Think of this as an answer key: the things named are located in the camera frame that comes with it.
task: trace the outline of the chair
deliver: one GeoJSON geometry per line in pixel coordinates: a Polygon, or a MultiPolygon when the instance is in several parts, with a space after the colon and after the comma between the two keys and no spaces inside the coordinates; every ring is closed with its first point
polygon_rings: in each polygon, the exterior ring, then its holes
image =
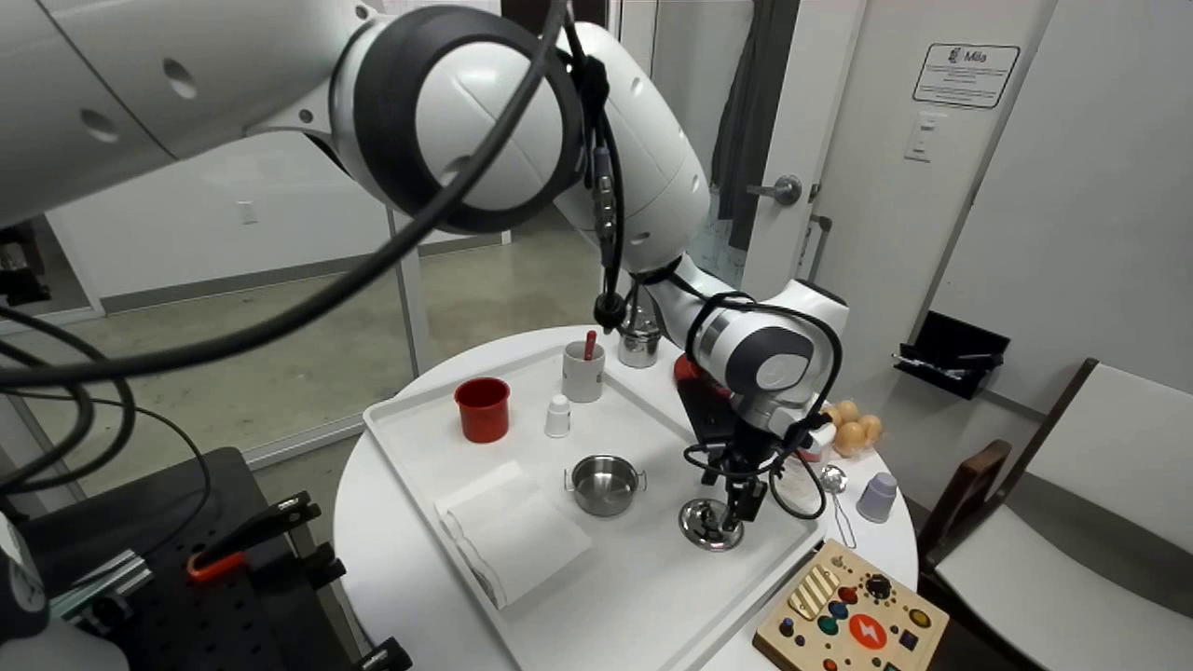
{"type": "Polygon", "coordinates": [[[1083,360],[989,501],[1006,446],[957,471],[925,578],[1040,668],[1190,668],[1190,417],[1193,395],[1083,360]]]}

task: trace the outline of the wooden board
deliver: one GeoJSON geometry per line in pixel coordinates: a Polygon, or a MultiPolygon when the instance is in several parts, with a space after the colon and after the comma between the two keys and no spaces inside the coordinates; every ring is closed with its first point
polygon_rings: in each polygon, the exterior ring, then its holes
{"type": "Polygon", "coordinates": [[[945,611],[824,542],[764,606],[751,647],[781,671],[925,671],[942,631],[945,611]]]}

